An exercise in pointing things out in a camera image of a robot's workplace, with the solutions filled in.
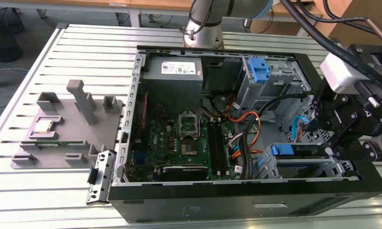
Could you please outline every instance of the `metal slotted table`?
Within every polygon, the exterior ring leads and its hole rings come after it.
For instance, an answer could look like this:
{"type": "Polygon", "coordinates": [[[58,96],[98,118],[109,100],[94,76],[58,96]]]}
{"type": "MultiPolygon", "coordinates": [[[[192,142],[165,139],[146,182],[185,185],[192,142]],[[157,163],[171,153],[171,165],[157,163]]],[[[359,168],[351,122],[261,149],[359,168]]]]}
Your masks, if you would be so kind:
{"type": "MultiPolygon", "coordinates": [[[[70,25],[56,29],[0,117],[0,227],[95,228],[130,226],[111,205],[86,206],[89,169],[14,170],[40,92],[73,98],[70,79],[85,81],[94,99],[114,95],[127,101],[138,45],[182,46],[169,29],[70,25]]],[[[226,49],[305,53],[318,68],[327,55],[310,38],[226,32],[226,49]]],[[[382,176],[382,163],[376,163],[382,176]]],[[[382,195],[340,206],[316,217],[142,224],[150,228],[382,228],[382,195]]]]}

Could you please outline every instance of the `white label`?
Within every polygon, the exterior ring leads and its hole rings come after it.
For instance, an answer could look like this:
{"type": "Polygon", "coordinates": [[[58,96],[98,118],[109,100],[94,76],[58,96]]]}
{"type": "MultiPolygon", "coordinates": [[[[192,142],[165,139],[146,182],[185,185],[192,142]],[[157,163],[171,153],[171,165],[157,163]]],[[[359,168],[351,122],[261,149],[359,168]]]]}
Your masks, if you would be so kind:
{"type": "Polygon", "coordinates": [[[241,106],[238,103],[233,102],[233,107],[236,107],[236,109],[238,110],[241,106]]]}
{"type": "Polygon", "coordinates": [[[110,6],[127,6],[127,4],[119,4],[119,3],[110,3],[110,6]]]}
{"type": "Polygon", "coordinates": [[[163,62],[162,74],[189,74],[196,75],[194,62],[163,62]]]}
{"type": "Polygon", "coordinates": [[[242,173],[242,166],[236,166],[236,173],[242,173]]]}

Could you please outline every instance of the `wooden desk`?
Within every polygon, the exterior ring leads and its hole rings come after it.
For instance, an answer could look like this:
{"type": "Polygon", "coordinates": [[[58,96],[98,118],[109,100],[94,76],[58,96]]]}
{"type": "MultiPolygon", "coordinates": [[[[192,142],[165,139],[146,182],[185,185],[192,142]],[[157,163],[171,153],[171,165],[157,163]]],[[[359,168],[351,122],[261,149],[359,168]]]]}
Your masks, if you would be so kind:
{"type": "MultiPolygon", "coordinates": [[[[277,35],[297,35],[297,36],[308,36],[309,33],[305,31],[305,29],[301,27],[301,25],[297,23],[297,21],[293,19],[290,13],[288,12],[286,8],[281,3],[273,6],[273,11],[274,11],[274,20],[273,20],[273,25],[272,27],[266,30],[266,34],[277,34],[277,35]],[[276,20],[277,17],[285,16],[290,20],[276,20]]],[[[323,11],[317,8],[316,5],[313,5],[309,9],[309,12],[313,15],[317,15],[320,17],[324,16],[323,11]]],[[[253,20],[250,24],[250,30],[253,33],[261,33],[265,31],[265,28],[268,27],[268,18],[262,18],[261,20],[253,20]]],[[[313,19],[309,19],[309,22],[312,25],[316,25],[317,21],[313,19]]]]}
{"type": "Polygon", "coordinates": [[[14,3],[31,3],[46,6],[46,4],[73,5],[73,6],[103,6],[129,7],[131,0],[0,0],[2,3],[14,6],[14,3]]]}
{"type": "MultiPolygon", "coordinates": [[[[324,11],[323,0],[314,0],[317,6],[324,11]]],[[[367,0],[331,0],[329,6],[335,14],[344,18],[351,17],[369,17],[373,18],[382,26],[382,0],[367,1],[367,0]]],[[[381,45],[380,38],[345,24],[335,23],[317,23],[316,28],[323,34],[331,38],[337,38],[344,45],[353,43],[360,44],[376,44],[381,45]]]]}
{"type": "MultiPolygon", "coordinates": [[[[177,10],[190,12],[193,0],[133,0],[130,3],[131,8],[139,9],[159,9],[159,10],[177,10]]],[[[273,6],[274,15],[280,17],[292,17],[284,5],[280,3],[273,6]]],[[[313,7],[310,13],[323,16],[324,13],[317,7],[313,7]]]]}
{"type": "MultiPolygon", "coordinates": [[[[133,27],[141,27],[142,14],[187,16],[192,4],[193,0],[0,0],[0,7],[35,8],[40,17],[44,16],[40,9],[129,13],[133,27]]],[[[273,11],[274,21],[296,22],[282,4],[274,5],[273,11]]],[[[317,7],[312,13],[323,15],[317,7]]],[[[268,21],[269,18],[270,13],[261,20],[268,21]]],[[[308,33],[302,29],[298,35],[308,33]]]]}

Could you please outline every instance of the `metal bracket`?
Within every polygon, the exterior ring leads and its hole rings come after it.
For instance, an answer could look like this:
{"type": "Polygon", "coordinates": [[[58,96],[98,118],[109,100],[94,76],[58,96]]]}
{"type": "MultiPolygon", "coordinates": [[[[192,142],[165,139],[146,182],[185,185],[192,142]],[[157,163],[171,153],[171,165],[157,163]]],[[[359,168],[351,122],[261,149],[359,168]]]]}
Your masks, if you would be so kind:
{"type": "Polygon", "coordinates": [[[114,150],[107,150],[98,154],[95,168],[91,169],[89,177],[89,183],[91,185],[87,205],[106,205],[110,203],[107,197],[115,158],[117,152],[114,150]]]}
{"type": "Polygon", "coordinates": [[[183,139],[185,137],[190,136],[193,137],[194,140],[198,139],[198,118],[197,118],[197,114],[194,114],[192,111],[187,112],[185,111],[185,113],[178,115],[178,125],[179,125],[179,138],[183,139]],[[193,131],[186,131],[183,129],[183,119],[185,118],[194,118],[194,126],[196,126],[196,130],[193,131]]]}

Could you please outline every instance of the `expansion slot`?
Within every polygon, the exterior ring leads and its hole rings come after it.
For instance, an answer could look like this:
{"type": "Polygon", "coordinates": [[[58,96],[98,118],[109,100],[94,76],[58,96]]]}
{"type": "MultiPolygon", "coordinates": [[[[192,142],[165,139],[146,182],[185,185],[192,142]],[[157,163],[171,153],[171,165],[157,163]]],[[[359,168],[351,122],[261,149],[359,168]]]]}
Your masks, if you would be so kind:
{"type": "Polygon", "coordinates": [[[222,136],[222,129],[220,122],[210,122],[208,125],[209,132],[209,145],[212,154],[212,170],[213,173],[217,172],[218,175],[226,174],[228,171],[228,161],[225,155],[225,143],[222,136]]]}

